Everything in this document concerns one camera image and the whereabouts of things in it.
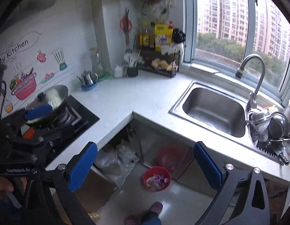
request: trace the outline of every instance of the window frame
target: window frame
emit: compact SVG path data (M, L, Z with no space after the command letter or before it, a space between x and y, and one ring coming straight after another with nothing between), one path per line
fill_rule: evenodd
M195 56L196 49L196 39L197 39L197 0L185 0L186 3L186 42L185 42L185 54L184 62L185 63L197 63L210 68L220 70L221 73L233 77L235 75L236 69L219 63L217 61L200 58ZM248 0L248 10L249 10L249 19L248 19L248 33L247 33L247 42L245 46L244 58L252 53L254 45L254 35L255 35L255 0ZM247 74L241 79L241 81L255 88L258 83L258 78L253 75ZM278 103L285 105L288 102L287 97L290 96L290 60L288 62L288 67L286 69L286 75L284 77L281 89L276 89L275 87L263 82L260 88L260 91L265 95L268 95L273 100Z

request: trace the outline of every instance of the yellow box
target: yellow box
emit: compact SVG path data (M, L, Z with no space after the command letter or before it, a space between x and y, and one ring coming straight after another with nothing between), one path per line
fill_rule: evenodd
M156 25L155 33L155 50L161 51L162 46L169 46L172 43L173 29L169 29L167 25Z

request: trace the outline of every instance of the wire basket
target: wire basket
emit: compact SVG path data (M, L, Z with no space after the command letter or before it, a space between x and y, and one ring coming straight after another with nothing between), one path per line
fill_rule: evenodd
M179 63L180 63L180 52L173 54L162 55L160 52L156 52L149 49L141 49L140 55L144 58L145 64L137 64L137 68L145 71L149 71L152 73L161 74L170 78L176 76L176 73L179 72ZM160 67L154 68L151 66L151 62L155 59L159 58L160 60L165 60L169 65L172 65L172 70L167 71Z

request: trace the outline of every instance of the backsplash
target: backsplash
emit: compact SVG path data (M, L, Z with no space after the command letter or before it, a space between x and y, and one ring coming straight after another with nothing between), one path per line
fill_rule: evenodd
M71 88L77 75L91 69L89 48L94 46L91 0L56 0L3 31L0 62L7 65L7 90L2 116L27 107L48 87Z

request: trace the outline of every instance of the screw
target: screw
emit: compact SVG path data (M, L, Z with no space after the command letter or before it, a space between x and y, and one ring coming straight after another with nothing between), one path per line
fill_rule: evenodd
M66 164L60 164L57 166L57 169L64 170L66 168Z
M35 154L31 155L31 160L36 162L38 160L37 155L35 155Z
M232 169L234 169L234 166L232 164L226 164L226 168L228 170L232 170Z
M260 173L260 169L259 169L258 167L255 167L253 170L254 170L254 172L256 172L257 174Z

